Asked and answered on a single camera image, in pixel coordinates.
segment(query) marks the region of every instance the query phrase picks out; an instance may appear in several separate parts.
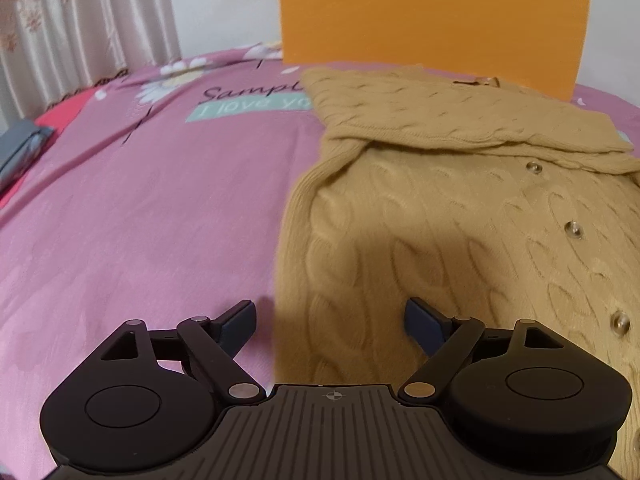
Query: floral curtain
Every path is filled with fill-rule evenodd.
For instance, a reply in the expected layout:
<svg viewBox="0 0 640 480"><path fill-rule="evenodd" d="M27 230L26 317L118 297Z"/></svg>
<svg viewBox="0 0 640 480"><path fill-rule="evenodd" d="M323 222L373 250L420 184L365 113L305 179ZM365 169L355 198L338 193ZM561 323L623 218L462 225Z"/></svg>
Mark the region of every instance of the floral curtain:
<svg viewBox="0 0 640 480"><path fill-rule="evenodd" d="M35 117L101 80L179 57L170 0L0 0L6 122Z"/></svg>

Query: pink bedsheet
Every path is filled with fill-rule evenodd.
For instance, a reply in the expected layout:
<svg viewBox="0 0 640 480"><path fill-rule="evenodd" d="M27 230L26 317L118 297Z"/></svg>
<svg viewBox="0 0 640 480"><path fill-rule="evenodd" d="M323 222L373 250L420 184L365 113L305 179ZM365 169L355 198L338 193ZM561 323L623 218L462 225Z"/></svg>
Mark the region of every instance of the pink bedsheet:
<svg viewBox="0 0 640 480"><path fill-rule="evenodd" d="M322 133L300 70L252 59L272 54L110 83L0 210L0 461L18 480L54 466L38 426L47 395L126 319L170 328L252 299L258 331L237 361L271 386L280 219ZM584 87L578 99L640 148L638 108Z"/></svg>

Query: metal screw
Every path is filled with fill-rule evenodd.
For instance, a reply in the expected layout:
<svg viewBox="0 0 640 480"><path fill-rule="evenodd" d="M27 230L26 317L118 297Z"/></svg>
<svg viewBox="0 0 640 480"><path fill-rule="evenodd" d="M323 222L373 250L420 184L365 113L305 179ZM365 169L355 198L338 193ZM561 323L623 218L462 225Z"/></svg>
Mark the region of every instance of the metal screw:
<svg viewBox="0 0 640 480"><path fill-rule="evenodd" d="M251 383L238 383L229 388L229 395L236 399L251 399L260 393L260 388Z"/></svg>
<svg viewBox="0 0 640 480"><path fill-rule="evenodd" d="M529 162L527 164L527 169L534 174L539 174L542 171L542 164L539 164L537 162Z"/></svg>
<svg viewBox="0 0 640 480"><path fill-rule="evenodd" d="M578 224L578 222L576 222L575 220L571 220L570 222L564 224L564 231L571 238L582 238L582 235L584 234L582 227L580 227L580 224Z"/></svg>
<svg viewBox="0 0 640 480"><path fill-rule="evenodd" d="M620 337L629 332L629 327L631 327L631 320L626 312L619 310L611 316L611 329Z"/></svg>
<svg viewBox="0 0 640 480"><path fill-rule="evenodd" d="M404 387L404 392L409 397L424 399L426 397L431 397L436 392L436 388L433 384L429 383L409 383Z"/></svg>

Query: white wall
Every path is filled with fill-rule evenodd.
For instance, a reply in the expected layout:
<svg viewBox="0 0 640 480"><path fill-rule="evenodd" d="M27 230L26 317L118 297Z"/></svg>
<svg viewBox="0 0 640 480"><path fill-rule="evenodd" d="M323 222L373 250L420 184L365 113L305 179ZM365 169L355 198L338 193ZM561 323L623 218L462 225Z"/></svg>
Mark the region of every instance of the white wall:
<svg viewBox="0 0 640 480"><path fill-rule="evenodd" d="M591 0L578 83L640 106L640 0Z"/></svg>
<svg viewBox="0 0 640 480"><path fill-rule="evenodd" d="M278 0L172 0L185 57L280 39ZM640 0L591 0L578 83L640 106Z"/></svg>
<svg viewBox="0 0 640 480"><path fill-rule="evenodd" d="M172 0L183 57L280 40L278 0Z"/></svg>

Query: red fabric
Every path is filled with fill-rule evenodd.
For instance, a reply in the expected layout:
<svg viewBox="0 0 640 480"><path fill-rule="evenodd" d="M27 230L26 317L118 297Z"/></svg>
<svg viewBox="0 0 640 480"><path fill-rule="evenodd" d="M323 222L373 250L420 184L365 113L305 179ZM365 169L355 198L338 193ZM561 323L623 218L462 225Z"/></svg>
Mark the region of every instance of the red fabric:
<svg viewBox="0 0 640 480"><path fill-rule="evenodd" d="M97 88L89 88L88 90L80 92L78 95L74 95L73 97L62 101L59 105L54 106L48 112L44 112L40 117L33 121L38 126L55 128L55 131L45 146L44 151L48 150L51 145L56 142L56 139L62 135L65 128L71 124L71 121L78 116L80 110L82 110L86 102L96 93L97 90ZM27 171L23 176L16 180L15 183L2 194L2 196L0 196L0 208L4 207L11 197L18 191L28 173L29 172Z"/></svg>

